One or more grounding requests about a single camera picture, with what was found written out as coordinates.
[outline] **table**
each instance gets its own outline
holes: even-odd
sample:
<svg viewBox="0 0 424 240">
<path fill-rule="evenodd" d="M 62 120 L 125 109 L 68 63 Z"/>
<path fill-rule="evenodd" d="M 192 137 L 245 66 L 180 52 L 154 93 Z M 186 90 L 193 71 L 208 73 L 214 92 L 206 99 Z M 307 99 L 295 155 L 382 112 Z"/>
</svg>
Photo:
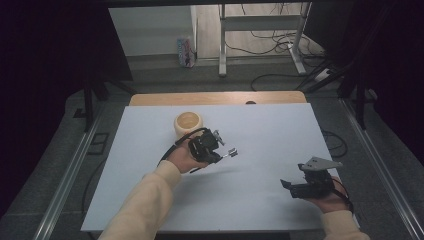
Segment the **table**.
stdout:
<svg viewBox="0 0 424 240">
<path fill-rule="evenodd" d="M 152 171 L 175 141 L 173 119 L 184 111 L 200 113 L 206 127 L 220 130 L 227 144 L 217 153 L 237 147 L 239 155 L 184 176 L 161 232 L 320 228 L 319 209 L 293 199 L 279 181 L 304 182 L 298 163 L 312 156 L 331 159 L 310 104 L 300 92 L 226 92 L 135 95 L 122 116 L 83 231 L 104 229 L 140 176 Z M 330 173 L 338 175 L 335 169 Z"/>
</svg>

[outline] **wall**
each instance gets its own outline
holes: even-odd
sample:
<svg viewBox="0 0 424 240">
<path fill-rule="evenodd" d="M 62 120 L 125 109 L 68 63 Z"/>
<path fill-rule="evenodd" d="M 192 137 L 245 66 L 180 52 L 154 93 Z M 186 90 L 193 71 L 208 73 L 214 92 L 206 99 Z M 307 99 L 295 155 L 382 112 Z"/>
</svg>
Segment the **wall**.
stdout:
<svg viewBox="0 0 424 240">
<path fill-rule="evenodd" d="M 126 56 L 177 54 L 177 38 L 195 36 L 194 6 L 111 8 L 109 12 Z"/>
</svg>

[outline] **gray carpet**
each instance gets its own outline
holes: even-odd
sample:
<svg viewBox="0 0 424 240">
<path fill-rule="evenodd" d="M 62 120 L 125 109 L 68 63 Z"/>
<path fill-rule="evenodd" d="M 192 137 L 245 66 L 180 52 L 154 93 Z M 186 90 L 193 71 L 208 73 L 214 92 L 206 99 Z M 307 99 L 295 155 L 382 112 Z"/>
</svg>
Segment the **gray carpet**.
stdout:
<svg viewBox="0 0 424 240">
<path fill-rule="evenodd" d="M 295 74 L 294 65 L 291 63 L 258 62 L 229 65 L 228 76 L 224 79 L 218 77 L 218 67 L 213 63 L 198 64 L 192 69 L 186 69 L 160 65 L 159 62 L 159 65 L 152 69 L 133 67 L 134 82 L 127 84 L 140 93 L 251 91 L 251 81 L 262 74 Z M 301 81 L 302 78 L 268 77 L 259 79 L 254 87 L 261 91 L 292 90 Z M 339 173 L 352 196 L 358 222 L 362 230 L 372 239 L 412 239 L 343 112 L 335 94 L 337 86 L 338 83 L 335 82 L 316 93 L 308 94 L 307 101 L 311 103 L 320 126 L 338 134 L 347 142 L 348 153 L 335 160 L 344 164 Z M 105 146 L 96 143 L 90 146 L 88 150 L 90 154 L 85 156 L 50 239 L 90 239 L 88 234 L 79 231 L 84 211 L 87 210 L 94 194 L 103 167 L 102 161 L 108 155 L 124 107 L 130 100 L 130 96 L 121 89 L 110 84 L 107 84 L 107 87 L 111 95 L 104 102 L 104 112 L 96 133 L 100 140 L 108 134 L 108 140 Z M 34 236 L 44 211 L 82 138 L 85 121 L 82 118 L 74 118 L 74 113 L 81 108 L 83 98 L 82 93 L 78 92 L 69 97 L 66 113 L 50 146 L 7 214 L 1 219 L 0 239 L 31 239 Z M 424 194 L 420 191 L 419 184 L 424 180 L 422 165 L 381 121 L 373 111 L 372 104 L 366 106 L 365 117 L 370 137 L 396 182 L 401 186 L 405 197 L 423 222 Z M 330 148 L 338 144 L 331 138 L 328 138 L 327 143 Z M 332 150 L 331 153 L 339 154 L 338 151 L 341 149 Z M 281 237 L 263 235 L 256 239 L 281 239 Z M 290 239 L 293 240 L 323 237 L 322 230 L 290 233 Z"/>
</svg>

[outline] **sleeve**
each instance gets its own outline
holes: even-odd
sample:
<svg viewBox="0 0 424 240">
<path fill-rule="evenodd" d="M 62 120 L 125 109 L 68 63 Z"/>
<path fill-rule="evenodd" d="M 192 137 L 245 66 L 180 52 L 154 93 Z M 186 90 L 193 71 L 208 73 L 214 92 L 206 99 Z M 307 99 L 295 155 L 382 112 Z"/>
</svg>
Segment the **sleeve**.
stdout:
<svg viewBox="0 0 424 240">
<path fill-rule="evenodd" d="M 99 239 L 151 239 L 172 205 L 172 189 L 181 180 L 178 168 L 162 161 L 132 189 Z"/>
<path fill-rule="evenodd" d="M 347 210 L 326 213 L 322 216 L 325 240 L 370 240 L 361 232 Z"/>
</svg>

